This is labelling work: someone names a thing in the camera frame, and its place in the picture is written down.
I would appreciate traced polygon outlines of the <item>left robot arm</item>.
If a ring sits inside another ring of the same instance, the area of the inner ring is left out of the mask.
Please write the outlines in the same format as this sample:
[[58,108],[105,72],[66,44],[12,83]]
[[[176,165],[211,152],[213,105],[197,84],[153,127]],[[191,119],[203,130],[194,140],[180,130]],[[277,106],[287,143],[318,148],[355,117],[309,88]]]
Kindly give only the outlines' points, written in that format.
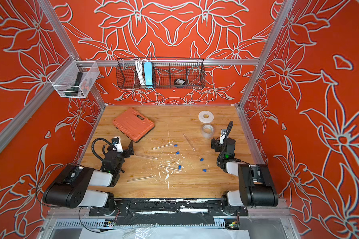
[[123,148],[120,137],[111,141],[96,138],[91,144],[93,155],[100,160],[99,170],[71,163],[64,167],[42,196],[42,203],[51,207],[91,207],[114,211],[112,193],[89,189],[90,186],[114,187],[124,172],[126,158],[134,155],[133,142]]

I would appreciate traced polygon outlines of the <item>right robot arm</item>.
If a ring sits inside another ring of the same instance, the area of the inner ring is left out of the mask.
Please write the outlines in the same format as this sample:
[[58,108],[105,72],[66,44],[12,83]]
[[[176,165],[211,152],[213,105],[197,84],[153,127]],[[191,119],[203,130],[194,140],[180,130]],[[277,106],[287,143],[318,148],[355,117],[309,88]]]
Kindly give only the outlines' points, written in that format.
[[225,206],[276,207],[279,196],[276,193],[269,168],[265,164],[250,164],[235,157],[235,143],[232,138],[213,138],[211,149],[218,152],[216,165],[225,173],[238,178],[239,189],[227,191],[222,196]]

